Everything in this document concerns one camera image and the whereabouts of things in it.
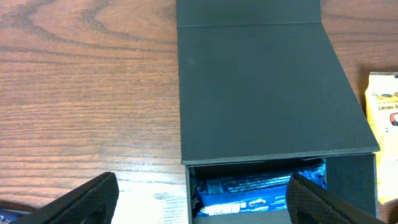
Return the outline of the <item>yellow snack bag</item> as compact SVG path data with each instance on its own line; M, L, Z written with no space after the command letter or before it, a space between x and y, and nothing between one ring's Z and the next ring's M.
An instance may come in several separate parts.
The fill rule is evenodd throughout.
M385 205L397 200L397 73L371 72L365 99L367 120L380 147L378 201Z

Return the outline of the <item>blue Oreo cookie pack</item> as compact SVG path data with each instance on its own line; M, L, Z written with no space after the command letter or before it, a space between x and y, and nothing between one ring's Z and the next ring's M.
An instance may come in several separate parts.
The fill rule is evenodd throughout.
M327 188L326 161L309 166L199 180L193 197L193 216L210 217L232 213L252 213L287 208L287 184L298 173Z

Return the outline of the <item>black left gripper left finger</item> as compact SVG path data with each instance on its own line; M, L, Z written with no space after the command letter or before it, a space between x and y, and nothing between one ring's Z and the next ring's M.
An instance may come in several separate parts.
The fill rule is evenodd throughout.
M14 223L111 224L118 197L116 174L105 172Z

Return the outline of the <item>dark green open box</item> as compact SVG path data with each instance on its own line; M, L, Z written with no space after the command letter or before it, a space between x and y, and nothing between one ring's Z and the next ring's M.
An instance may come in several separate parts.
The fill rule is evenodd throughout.
M177 1L190 223L289 223L287 210L197 217L196 182L325 161L328 191L376 217L379 146L318 1Z

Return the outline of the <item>Dairy Milk chocolate bar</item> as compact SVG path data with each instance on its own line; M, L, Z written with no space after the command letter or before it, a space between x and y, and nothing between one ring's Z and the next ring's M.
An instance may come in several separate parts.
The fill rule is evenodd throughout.
M21 213L0 209L0 224L10 224L23 216Z

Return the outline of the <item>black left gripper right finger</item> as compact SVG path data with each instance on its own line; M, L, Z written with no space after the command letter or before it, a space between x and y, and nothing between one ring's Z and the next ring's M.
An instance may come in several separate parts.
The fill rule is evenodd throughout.
M287 184L286 203L293 224L384 224L298 173Z

